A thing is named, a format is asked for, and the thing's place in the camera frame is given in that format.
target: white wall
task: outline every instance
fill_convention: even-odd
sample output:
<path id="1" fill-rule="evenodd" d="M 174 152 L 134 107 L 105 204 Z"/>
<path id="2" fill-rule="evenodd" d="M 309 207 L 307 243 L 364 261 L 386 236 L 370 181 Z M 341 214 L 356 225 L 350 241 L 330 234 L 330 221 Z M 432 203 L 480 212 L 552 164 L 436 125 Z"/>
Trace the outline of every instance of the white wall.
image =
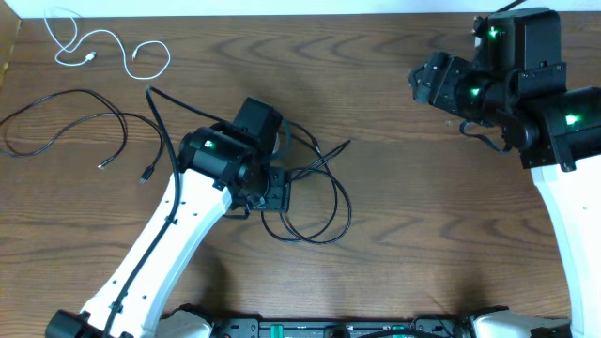
<path id="1" fill-rule="evenodd" d="M 82 17 L 490 12 L 511 0 L 5 0 L 22 18 L 68 8 Z M 530 0 L 523 7 L 601 10 L 601 0 Z"/>

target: green light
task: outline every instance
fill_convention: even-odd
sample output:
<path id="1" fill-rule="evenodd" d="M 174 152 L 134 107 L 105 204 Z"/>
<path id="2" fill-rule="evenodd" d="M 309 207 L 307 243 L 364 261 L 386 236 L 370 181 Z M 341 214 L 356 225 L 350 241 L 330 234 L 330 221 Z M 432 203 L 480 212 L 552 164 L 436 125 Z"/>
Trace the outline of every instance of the green light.
<path id="1" fill-rule="evenodd" d="M 580 120 L 580 117 L 578 117 L 576 115 L 568 115 L 565 117 L 565 123 L 567 123 L 568 126 L 575 124 L 579 120 Z"/>
<path id="2" fill-rule="evenodd" d="M 498 31 L 498 30 L 496 30 L 494 26 L 493 26 L 493 27 L 490 27 L 490 32 L 488 32 L 488 35 L 489 35 L 491 38 L 496 38 L 496 37 L 497 37 L 497 34 L 499 34 L 499 31 Z"/>

